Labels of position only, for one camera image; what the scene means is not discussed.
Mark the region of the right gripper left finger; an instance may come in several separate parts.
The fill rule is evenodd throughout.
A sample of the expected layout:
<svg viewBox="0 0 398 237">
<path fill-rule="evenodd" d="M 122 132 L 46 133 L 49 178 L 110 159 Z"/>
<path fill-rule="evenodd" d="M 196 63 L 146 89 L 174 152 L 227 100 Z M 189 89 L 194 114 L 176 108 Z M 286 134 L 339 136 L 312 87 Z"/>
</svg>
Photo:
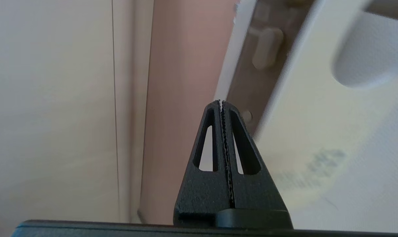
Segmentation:
<svg viewBox="0 0 398 237">
<path fill-rule="evenodd" d="M 226 102 L 215 100 L 203 112 L 184 178 L 174 205 L 173 224 L 215 227 L 220 211 L 235 206 L 232 164 L 226 127 Z M 211 171 L 202 171 L 206 134 L 211 128 Z"/>
</svg>

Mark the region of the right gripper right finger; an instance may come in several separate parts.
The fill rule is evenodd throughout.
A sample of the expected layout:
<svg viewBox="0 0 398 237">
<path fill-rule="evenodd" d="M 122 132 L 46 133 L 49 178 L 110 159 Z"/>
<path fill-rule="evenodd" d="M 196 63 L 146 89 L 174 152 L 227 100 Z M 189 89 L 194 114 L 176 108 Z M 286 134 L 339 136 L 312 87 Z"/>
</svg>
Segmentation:
<svg viewBox="0 0 398 237">
<path fill-rule="evenodd" d="M 239 111 L 223 101 L 221 119 L 229 188 L 222 227 L 293 229 L 288 209 Z"/>
</svg>

